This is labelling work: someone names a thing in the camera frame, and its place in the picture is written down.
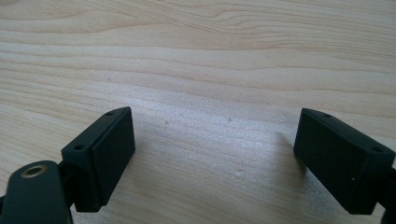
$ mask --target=black plastic block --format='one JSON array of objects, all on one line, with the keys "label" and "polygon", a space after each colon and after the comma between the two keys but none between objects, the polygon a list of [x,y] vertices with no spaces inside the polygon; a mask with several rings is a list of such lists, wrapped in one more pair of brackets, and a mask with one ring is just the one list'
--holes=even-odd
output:
[{"label": "black plastic block", "polygon": [[62,149],[65,169],[77,174],[77,211],[97,212],[107,204],[133,154],[130,107],[105,113]]},{"label": "black plastic block", "polygon": [[370,215],[395,153],[328,114],[303,109],[295,155],[350,213]]}]

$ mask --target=wood grain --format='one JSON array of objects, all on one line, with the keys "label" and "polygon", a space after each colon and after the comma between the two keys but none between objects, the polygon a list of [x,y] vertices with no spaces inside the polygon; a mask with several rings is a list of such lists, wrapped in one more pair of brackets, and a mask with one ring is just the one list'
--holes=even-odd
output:
[{"label": "wood grain", "polygon": [[292,153],[302,107],[396,148],[396,2],[0,1],[0,194],[130,106],[137,151],[76,223],[379,223]]}]

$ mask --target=black plastic bracket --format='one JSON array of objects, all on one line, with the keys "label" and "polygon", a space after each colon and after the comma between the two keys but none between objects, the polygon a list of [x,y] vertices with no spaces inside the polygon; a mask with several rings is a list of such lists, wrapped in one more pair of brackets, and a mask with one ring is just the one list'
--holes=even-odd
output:
[{"label": "black plastic bracket", "polygon": [[395,152],[343,121],[301,112],[294,153],[350,213],[370,215],[380,202],[395,211]]},{"label": "black plastic bracket", "polygon": [[130,107],[105,113],[62,149],[63,161],[38,161],[16,171],[0,198],[0,223],[72,223],[69,207],[107,205],[134,154]]}]

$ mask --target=screw hole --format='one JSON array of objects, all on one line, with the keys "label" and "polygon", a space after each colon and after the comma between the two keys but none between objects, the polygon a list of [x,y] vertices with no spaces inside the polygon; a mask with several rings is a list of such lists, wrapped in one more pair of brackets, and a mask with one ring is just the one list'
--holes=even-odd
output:
[{"label": "screw hole", "polygon": [[34,167],[30,167],[22,173],[23,178],[32,178],[38,175],[43,174],[47,170],[47,166],[45,165],[37,165]]},{"label": "screw hole", "polygon": [[84,148],[84,145],[75,146],[75,150],[82,150],[83,148]]},{"label": "screw hole", "polygon": [[376,152],[382,152],[382,149],[379,147],[372,147],[372,150]]}]

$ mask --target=black clamp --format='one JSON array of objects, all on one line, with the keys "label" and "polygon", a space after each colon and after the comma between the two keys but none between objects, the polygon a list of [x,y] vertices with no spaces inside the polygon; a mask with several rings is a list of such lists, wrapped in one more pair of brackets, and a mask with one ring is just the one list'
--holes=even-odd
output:
[{"label": "black clamp", "polygon": [[0,223],[73,223],[78,212],[98,212],[134,154],[130,107],[105,113],[62,149],[63,161],[38,161],[10,177],[0,199]]},{"label": "black clamp", "polygon": [[303,109],[294,153],[353,215],[371,215],[377,202],[396,223],[395,152],[328,114]]}]

